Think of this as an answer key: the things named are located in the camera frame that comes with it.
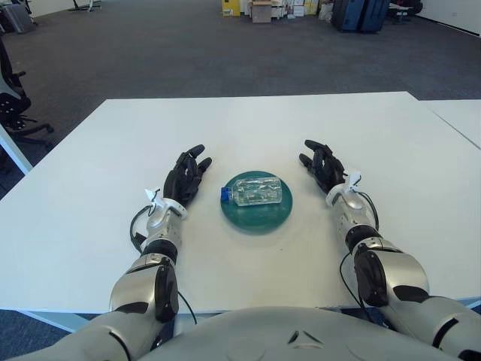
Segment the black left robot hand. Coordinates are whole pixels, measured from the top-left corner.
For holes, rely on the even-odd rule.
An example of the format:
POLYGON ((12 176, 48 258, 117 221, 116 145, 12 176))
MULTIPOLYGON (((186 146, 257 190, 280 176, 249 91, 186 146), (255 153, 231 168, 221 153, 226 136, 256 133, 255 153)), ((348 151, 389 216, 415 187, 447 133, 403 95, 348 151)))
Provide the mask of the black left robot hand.
POLYGON ((165 180, 162 192, 164 198, 173 199, 185 208, 192 202, 204 173, 212 163, 210 157, 197 162, 196 158, 204 149, 205 146, 199 144, 180 154, 165 180))

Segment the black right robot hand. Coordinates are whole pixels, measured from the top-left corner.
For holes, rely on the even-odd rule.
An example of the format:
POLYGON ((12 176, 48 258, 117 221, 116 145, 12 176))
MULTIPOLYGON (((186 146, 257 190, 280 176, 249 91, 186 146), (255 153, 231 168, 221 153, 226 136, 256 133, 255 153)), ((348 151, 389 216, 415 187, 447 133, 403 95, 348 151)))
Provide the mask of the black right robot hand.
POLYGON ((324 194, 327 195, 332 188, 345 183, 345 169, 328 145, 312 140, 306 140, 304 144, 313 151, 313 157, 301 153, 299 159, 324 194))

